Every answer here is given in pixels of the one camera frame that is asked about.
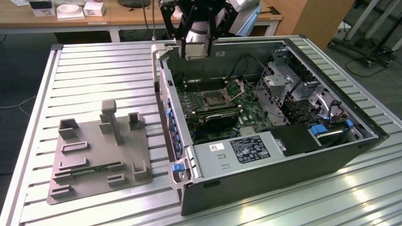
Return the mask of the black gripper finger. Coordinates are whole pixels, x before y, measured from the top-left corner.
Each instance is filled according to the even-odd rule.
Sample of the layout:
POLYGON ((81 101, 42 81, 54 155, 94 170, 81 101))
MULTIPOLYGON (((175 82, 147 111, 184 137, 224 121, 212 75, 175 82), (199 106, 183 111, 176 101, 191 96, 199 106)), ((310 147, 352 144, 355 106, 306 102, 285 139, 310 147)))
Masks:
POLYGON ((219 37, 224 37, 229 31, 236 18, 236 11, 232 5, 225 0, 208 0, 207 1, 207 39, 205 39, 205 52, 207 56, 211 55, 211 46, 219 37), (223 11, 223 17, 219 24, 216 24, 216 16, 223 11))
POLYGON ((175 39, 176 44, 180 46, 180 57, 184 58, 187 45, 185 38, 196 19, 197 5, 189 0, 160 0, 159 8, 168 36, 175 39), (181 11, 180 23, 177 28, 173 26, 171 20, 176 7, 179 7, 181 11))

